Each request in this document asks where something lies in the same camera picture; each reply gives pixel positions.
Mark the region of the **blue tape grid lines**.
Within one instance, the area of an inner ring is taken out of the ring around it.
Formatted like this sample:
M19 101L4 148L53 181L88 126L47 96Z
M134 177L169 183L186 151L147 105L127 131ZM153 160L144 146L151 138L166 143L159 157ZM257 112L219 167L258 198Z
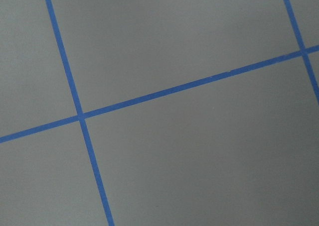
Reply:
M0 0L3 226L316 226L319 0Z

